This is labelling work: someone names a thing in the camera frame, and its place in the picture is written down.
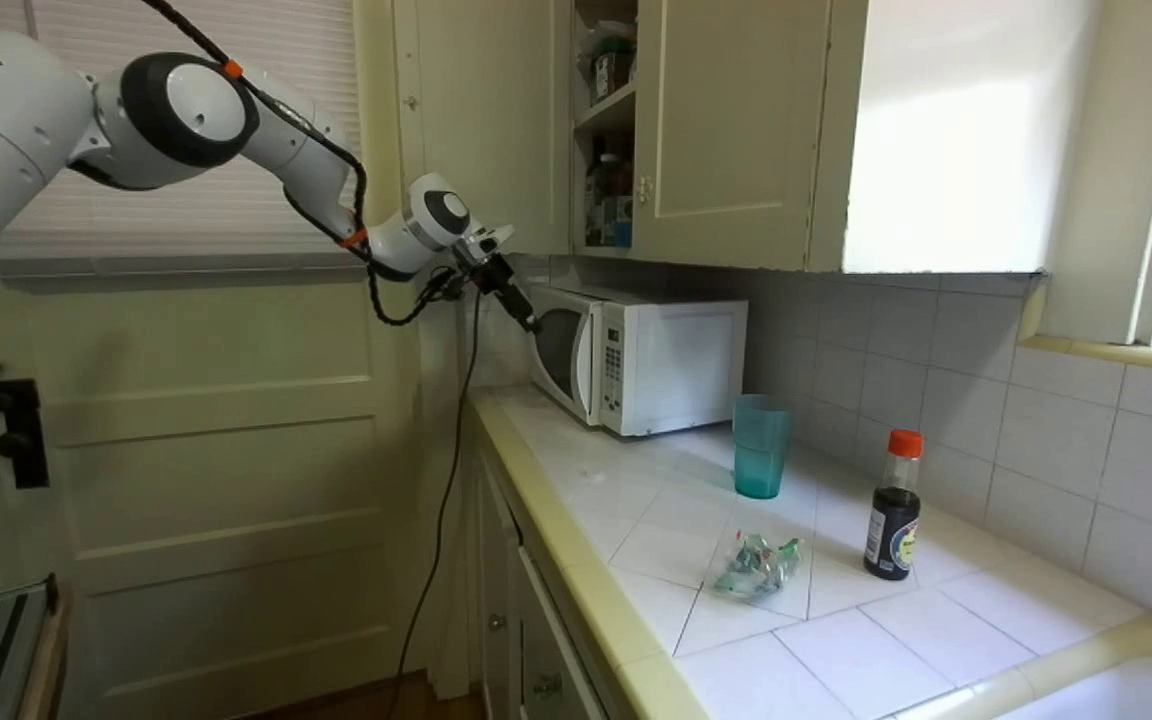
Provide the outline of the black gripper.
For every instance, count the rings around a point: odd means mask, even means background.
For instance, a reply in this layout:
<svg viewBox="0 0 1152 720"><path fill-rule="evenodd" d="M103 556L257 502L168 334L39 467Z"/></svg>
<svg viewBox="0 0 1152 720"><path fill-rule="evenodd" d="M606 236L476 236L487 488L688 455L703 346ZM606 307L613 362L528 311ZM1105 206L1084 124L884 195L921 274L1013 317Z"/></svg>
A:
<svg viewBox="0 0 1152 720"><path fill-rule="evenodd" d="M510 269L500 254L469 250L469 275L480 293L497 298L519 334L541 334L536 311L523 293L510 286Z"/></svg>

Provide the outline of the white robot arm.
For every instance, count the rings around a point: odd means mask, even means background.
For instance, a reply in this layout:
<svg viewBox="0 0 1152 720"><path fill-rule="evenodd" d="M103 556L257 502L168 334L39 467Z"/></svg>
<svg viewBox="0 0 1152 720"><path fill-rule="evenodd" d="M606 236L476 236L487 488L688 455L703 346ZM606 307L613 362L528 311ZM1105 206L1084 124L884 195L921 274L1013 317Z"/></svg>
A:
<svg viewBox="0 0 1152 720"><path fill-rule="evenodd" d="M45 45L0 32L0 233L65 174L103 190L154 194L226 160L263 168L296 215L368 263L368 279L431 274L412 317L464 275L536 334L541 317L500 233L480 224L442 177L412 182L409 207L363 224L363 166L225 54L148 54L112 78L80 78Z"/></svg>

